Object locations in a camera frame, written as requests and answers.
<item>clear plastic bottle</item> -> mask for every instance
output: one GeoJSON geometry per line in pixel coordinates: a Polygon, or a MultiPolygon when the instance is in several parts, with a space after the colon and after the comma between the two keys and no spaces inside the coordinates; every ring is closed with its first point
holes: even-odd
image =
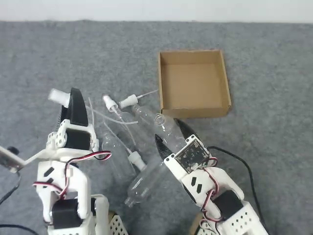
{"type": "MultiPolygon", "coordinates": [[[[135,121],[133,115],[127,112],[122,112],[119,108],[112,107],[115,115],[124,122],[135,121]]],[[[137,149],[141,152],[146,151],[149,146],[154,144],[154,135],[147,135],[145,130],[141,128],[138,124],[132,125],[122,125],[130,138],[130,142],[133,143],[137,147],[137,149]]]]}
{"type": "Polygon", "coordinates": [[[133,165],[128,160],[125,147],[109,130],[103,135],[102,149],[112,152],[112,157],[108,159],[108,164],[117,182],[127,182],[136,175],[133,165]]]}
{"type": "Polygon", "coordinates": [[[158,134],[173,152],[176,153],[185,146],[185,139],[173,118],[153,113],[149,108],[140,105],[134,105],[132,111],[139,123],[158,134]]]}
{"type": "Polygon", "coordinates": [[[127,190],[125,204],[132,207],[144,201],[161,182],[167,167],[159,156],[153,156],[147,167],[133,180],[127,190]]]}

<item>white wall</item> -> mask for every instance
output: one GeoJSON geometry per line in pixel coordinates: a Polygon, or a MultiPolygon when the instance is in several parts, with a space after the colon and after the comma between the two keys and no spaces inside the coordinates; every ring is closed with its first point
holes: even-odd
{"type": "Polygon", "coordinates": [[[313,23],[312,0],[0,0],[3,21],[313,23]]]}

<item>open cardboard box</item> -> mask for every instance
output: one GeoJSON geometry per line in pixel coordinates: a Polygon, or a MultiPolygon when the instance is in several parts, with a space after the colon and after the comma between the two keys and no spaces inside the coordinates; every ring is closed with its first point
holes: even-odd
{"type": "Polygon", "coordinates": [[[231,107],[220,50],[159,53],[161,113],[174,118],[216,118],[231,107]]]}

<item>white robotic arm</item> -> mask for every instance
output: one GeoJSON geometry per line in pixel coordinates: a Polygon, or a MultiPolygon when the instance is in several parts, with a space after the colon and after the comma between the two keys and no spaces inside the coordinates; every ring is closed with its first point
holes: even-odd
{"type": "Polygon", "coordinates": [[[62,109],[58,128],[48,135],[45,149],[24,161],[0,148],[0,164],[17,172],[35,159],[43,160],[38,164],[34,186],[49,235],[111,235],[112,231],[127,235],[118,215],[109,221],[108,199],[91,195],[89,178],[75,165],[100,154],[105,157],[98,160],[111,156],[109,151],[98,151],[99,141],[88,124],[81,92],[75,88],[70,94],[52,90],[49,98],[62,104],[62,109]]]}
{"type": "Polygon", "coordinates": [[[181,182],[203,219],[197,235],[267,235],[257,213],[244,200],[244,193],[228,174],[215,167],[212,157],[192,129],[176,120],[186,138],[186,146],[172,153],[156,138],[165,165],[181,182]]]}

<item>circuit board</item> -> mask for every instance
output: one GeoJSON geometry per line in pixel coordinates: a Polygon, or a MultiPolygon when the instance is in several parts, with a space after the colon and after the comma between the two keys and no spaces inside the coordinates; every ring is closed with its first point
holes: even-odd
{"type": "Polygon", "coordinates": [[[194,140],[188,145],[187,148],[177,154],[175,159],[189,174],[193,170],[197,169],[208,157],[208,151],[199,143],[198,140],[194,140]]]}

